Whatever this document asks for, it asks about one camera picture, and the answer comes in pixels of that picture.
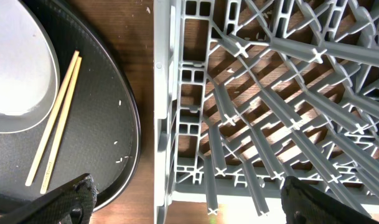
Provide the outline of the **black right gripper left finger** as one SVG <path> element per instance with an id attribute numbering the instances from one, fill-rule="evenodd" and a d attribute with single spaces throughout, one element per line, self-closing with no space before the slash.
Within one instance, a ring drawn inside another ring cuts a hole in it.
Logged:
<path id="1" fill-rule="evenodd" d="M 0 194 L 0 224 L 89 223 L 97 201 L 90 174 L 82 174 L 29 203 L 9 200 Z"/>

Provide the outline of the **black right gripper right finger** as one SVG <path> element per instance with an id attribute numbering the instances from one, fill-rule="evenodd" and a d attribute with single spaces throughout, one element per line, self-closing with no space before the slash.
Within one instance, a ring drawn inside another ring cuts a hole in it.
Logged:
<path id="1" fill-rule="evenodd" d="M 285 178 L 281 203 L 287 224 L 379 224 L 294 176 Z"/>

